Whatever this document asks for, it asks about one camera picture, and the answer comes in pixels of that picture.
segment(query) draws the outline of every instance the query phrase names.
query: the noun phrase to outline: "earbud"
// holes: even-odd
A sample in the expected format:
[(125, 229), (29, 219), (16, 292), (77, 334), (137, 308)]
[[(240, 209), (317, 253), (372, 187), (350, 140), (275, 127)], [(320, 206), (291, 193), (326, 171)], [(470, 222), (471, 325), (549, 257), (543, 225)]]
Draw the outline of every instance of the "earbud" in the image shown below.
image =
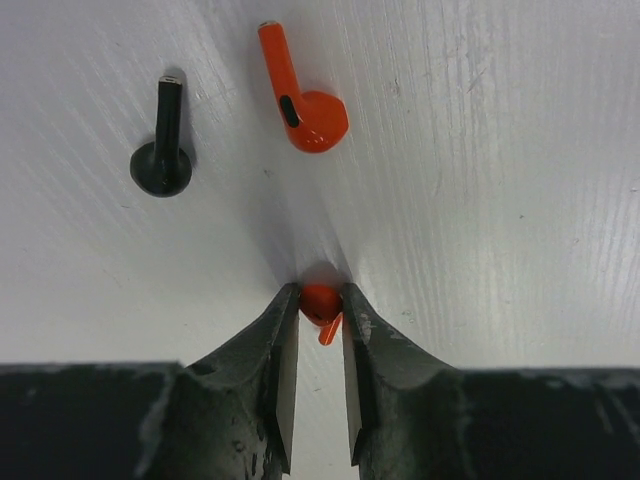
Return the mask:
[(179, 146), (181, 105), (182, 82), (161, 77), (155, 142), (143, 145), (131, 156), (131, 177), (156, 197), (177, 195), (191, 180), (191, 161)]
[(263, 23), (258, 35), (289, 140), (303, 152), (326, 152), (349, 129), (344, 103), (327, 93), (300, 91), (282, 25)]
[(331, 345), (342, 322), (342, 297), (326, 285), (307, 285), (300, 291), (300, 310), (314, 325), (320, 327), (318, 341)]

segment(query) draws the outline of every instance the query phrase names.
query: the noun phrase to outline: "orange earbud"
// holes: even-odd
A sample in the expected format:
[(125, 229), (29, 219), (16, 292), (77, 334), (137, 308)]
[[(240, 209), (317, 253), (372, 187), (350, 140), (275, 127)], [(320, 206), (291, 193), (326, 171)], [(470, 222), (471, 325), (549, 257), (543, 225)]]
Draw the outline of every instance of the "orange earbud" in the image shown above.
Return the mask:
[(322, 328), (320, 343), (330, 345), (342, 321), (340, 294), (325, 285), (307, 285), (300, 292), (300, 310), (311, 323)]
[(303, 152), (326, 152), (349, 129), (344, 103), (327, 93), (300, 91), (282, 25), (265, 22), (258, 35), (289, 140)]

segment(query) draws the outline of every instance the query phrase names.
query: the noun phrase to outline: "white surface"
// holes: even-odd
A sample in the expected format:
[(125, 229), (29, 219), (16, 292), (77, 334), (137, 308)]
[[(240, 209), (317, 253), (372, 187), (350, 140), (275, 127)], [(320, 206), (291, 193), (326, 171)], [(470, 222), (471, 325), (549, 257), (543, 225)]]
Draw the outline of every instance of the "white surface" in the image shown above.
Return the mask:
[[(286, 141), (269, 19), (347, 105), (328, 154)], [(638, 365), (639, 43), (638, 0), (4, 0), (0, 360), (190, 362), (327, 260), (454, 365)], [(176, 67), (198, 164), (154, 199)], [(356, 477), (343, 388), (303, 328), (293, 478)]]

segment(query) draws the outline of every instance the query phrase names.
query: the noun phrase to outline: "black earbud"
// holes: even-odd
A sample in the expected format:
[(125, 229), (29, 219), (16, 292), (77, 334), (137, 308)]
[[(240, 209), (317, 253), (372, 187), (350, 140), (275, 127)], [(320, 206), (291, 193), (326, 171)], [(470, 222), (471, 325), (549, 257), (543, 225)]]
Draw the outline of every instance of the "black earbud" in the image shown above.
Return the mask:
[(155, 197), (172, 197), (191, 180), (191, 161), (180, 148), (182, 82), (175, 77), (158, 81), (156, 141), (140, 147), (131, 156), (131, 177)]

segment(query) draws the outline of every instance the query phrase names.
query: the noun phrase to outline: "orange object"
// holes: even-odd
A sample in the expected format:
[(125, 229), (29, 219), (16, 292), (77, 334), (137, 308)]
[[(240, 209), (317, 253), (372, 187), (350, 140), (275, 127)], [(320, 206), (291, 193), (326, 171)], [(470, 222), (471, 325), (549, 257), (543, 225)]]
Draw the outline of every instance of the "orange object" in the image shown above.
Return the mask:
[(336, 336), (338, 332), (338, 328), (340, 327), (340, 323), (342, 322), (342, 312), (338, 314), (336, 319), (331, 322), (326, 327), (323, 327), (320, 331), (320, 335), (318, 336), (318, 341), (324, 345), (325, 347), (331, 345), (333, 342), (333, 338)]
[(265, 22), (258, 35), (289, 140), (303, 152), (326, 152), (349, 130), (344, 103), (328, 93), (300, 91), (282, 25)]
[(314, 325), (326, 327), (342, 312), (342, 297), (326, 285), (307, 285), (300, 292), (300, 310)]

